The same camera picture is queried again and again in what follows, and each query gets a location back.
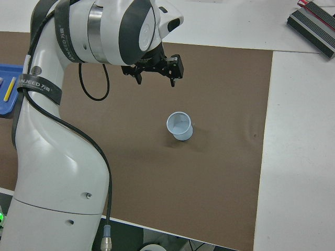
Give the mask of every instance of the thin black wire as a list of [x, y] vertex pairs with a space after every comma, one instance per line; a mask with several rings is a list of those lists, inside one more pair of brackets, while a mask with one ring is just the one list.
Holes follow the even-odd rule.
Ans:
[[192, 247], [192, 244], [191, 244], [191, 240], [188, 239], [188, 243], [189, 243], [189, 246], [191, 247], [191, 251], [198, 251], [199, 248], [201, 248], [202, 246], [205, 245], [205, 243], [202, 243], [200, 246], [198, 246], [195, 250], [193, 250], [193, 247]]
[[86, 90], [85, 85], [84, 85], [84, 81], [83, 81], [83, 75], [82, 75], [82, 63], [78, 64], [78, 75], [79, 75], [80, 85], [82, 86], [82, 89], [83, 89], [84, 93], [87, 95], [87, 97], [89, 97], [90, 99], [92, 99], [94, 101], [103, 101], [104, 99], [107, 98], [107, 96], [109, 94], [110, 82], [109, 82], [108, 71], [107, 71], [107, 68], [106, 68], [105, 64], [103, 64], [103, 68], [104, 68], [105, 75], [106, 75], [106, 80], [107, 80], [107, 91], [106, 91], [106, 94], [102, 98], [95, 98], [95, 97], [91, 96], [88, 93], [88, 91]]
[[[80, 0], [70, 0], [70, 5], [73, 5], [77, 2], [79, 2]], [[40, 36], [43, 32], [43, 29], [45, 27], [45, 25], [50, 21], [50, 19], [54, 17], [54, 10], [48, 14], [45, 19], [43, 20], [43, 22], [40, 24], [38, 30], [36, 31], [31, 43], [30, 43], [30, 47], [29, 47], [29, 51], [28, 51], [28, 55], [31, 56], [31, 59], [33, 58], [33, 55], [35, 53], [38, 41], [40, 39]], [[31, 68], [31, 60], [28, 64], [28, 73], [30, 72], [30, 68]], [[99, 154], [102, 156], [102, 158], [104, 159], [107, 168], [108, 168], [108, 172], [109, 172], [109, 186], [108, 186], [108, 200], [107, 200], [107, 213], [106, 213], [106, 225], [110, 225], [110, 215], [111, 215], [111, 202], [112, 202], [112, 179], [111, 179], [111, 170], [110, 170], [110, 166], [108, 163], [108, 160], [106, 158], [106, 155], [104, 154], [104, 152], [102, 151], [102, 149], [98, 146], [97, 143], [95, 143], [95, 141], [89, 137], [87, 134], [85, 134], [83, 131], [81, 131], [80, 129], [74, 127], [73, 125], [65, 122], [64, 120], [48, 113], [47, 111], [45, 111], [43, 108], [41, 108], [38, 104], [36, 104], [33, 99], [29, 96], [29, 93], [26, 89], [23, 89], [23, 93], [24, 96], [26, 97], [26, 99], [28, 100], [28, 102], [36, 109], [38, 110], [40, 113], [42, 113], [43, 115], [47, 116], [48, 118], [58, 122], [59, 124], [62, 124], [66, 127], [68, 127], [69, 129], [71, 129], [72, 131], [78, 133], [80, 136], [82, 136], [83, 138], [85, 138], [87, 141], [90, 142], [90, 144], [92, 144], [93, 147], [95, 147], [97, 149], [97, 151], [99, 152]]]

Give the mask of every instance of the cup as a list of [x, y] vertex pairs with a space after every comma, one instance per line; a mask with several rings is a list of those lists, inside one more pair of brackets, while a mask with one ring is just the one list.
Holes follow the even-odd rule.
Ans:
[[193, 134], [191, 118], [182, 111], [172, 113], [166, 121], [166, 127], [180, 141], [188, 140]]

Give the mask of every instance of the brown cardboard sheet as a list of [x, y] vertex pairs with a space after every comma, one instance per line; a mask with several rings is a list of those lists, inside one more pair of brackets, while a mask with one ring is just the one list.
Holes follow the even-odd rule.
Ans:
[[[0, 63], [22, 64], [29, 34], [0, 32]], [[61, 116], [88, 133], [112, 166], [115, 218], [201, 241], [251, 251], [256, 221], [272, 51], [165, 44], [180, 54], [184, 78], [144, 73], [142, 85], [108, 66], [103, 102], [66, 70]], [[105, 93], [100, 65], [83, 66], [87, 90]], [[194, 134], [177, 141], [166, 129], [188, 113]], [[10, 120], [0, 120], [0, 187], [14, 189], [17, 160]]]

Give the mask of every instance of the blue plastic container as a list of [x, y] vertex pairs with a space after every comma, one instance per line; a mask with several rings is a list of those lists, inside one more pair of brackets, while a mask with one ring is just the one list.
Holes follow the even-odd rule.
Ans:
[[[10, 117], [13, 111], [18, 96], [18, 92], [16, 90], [18, 77], [22, 74], [22, 71], [22, 65], [0, 64], [0, 77], [4, 79], [2, 84], [0, 85], [0, 118]], [[13, 77], [16, 77], [15, 85], [9, 96], [8, 101], [4, 101], [4, 97], [7, 93], [9, 84], [11, 83]]]

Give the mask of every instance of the yellow object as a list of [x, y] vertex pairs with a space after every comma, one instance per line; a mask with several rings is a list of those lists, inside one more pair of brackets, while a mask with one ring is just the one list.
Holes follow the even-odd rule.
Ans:
[[12, 90], [13, 90], [13, 87], [14, 87], [14, 84], [15, 84], [15, 81], [16, 81], [16, 77], [13, 77], [11, 83], [9, 84], [8, 90], [7, 90], [7, 92], [6, 92], [6, 95], [5, 95], [5, 97], [4, 97], [4, 102], [7, 102], [7, 101], [8, 101], [9, 96], [10, 96], [10, 94], [12, 93]]

